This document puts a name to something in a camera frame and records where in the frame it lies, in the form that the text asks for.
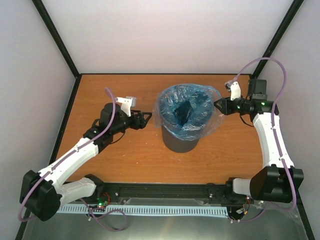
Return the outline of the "blue plastic trash bag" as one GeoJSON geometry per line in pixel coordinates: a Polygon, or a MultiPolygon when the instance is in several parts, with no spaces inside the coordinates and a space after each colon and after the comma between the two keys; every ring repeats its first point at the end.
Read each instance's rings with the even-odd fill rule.
{"type": "Polygon", "coordinates": [[[154,124],[182,141],[203,138],[216,131],[225,120],[214,106],[220,98],[220,92],[209,85],[170,86],[156,97],[152,113],[154,124]]]}

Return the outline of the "dark grey trash bin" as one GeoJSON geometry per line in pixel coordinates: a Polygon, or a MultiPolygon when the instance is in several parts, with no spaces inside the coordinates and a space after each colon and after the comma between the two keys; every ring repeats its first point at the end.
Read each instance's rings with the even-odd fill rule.
{"type": "Polygon", "coordinates": [[[175,153],[187,153],[193,150],[198,142],[196,140],[181,140],[172,135],[164,126],[161,126],[161,135],[164,145],[175,153]]]}

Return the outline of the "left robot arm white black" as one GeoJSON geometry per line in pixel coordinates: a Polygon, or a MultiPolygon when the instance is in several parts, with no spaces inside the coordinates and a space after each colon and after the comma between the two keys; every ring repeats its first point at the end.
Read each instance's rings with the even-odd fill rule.
{"type": "Polygon", "coordinates": [[[114,135],[146,127],[152,113],[132,110],[130,104],[107,103],[76,145],[38,172],[29,170],[22,179],[19,202],[41,221],[52,218],[60,207],[81,198],[103,198],[102,183],[92,174],[78,181],[66,180],[88,160],[113,143],[114,135]]]}

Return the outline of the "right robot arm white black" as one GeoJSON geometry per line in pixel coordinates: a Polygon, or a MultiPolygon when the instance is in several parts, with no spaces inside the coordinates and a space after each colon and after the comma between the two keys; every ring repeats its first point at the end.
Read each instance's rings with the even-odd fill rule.
{"type": "Polygon", "coordinates": [[[250,79],[246,97],[242,96],[237,81],[228,81],[225,88],[230,96],[216,100],[214,106],[226,116],[249,116],[258,135],[263,161],[262,169],[252,178],[230,178],[226,185],[234,194],[257,201],[295,204],[304,173],[295,168],[286,150],[278,107],[267,99],[267,81],[250,79]]]}

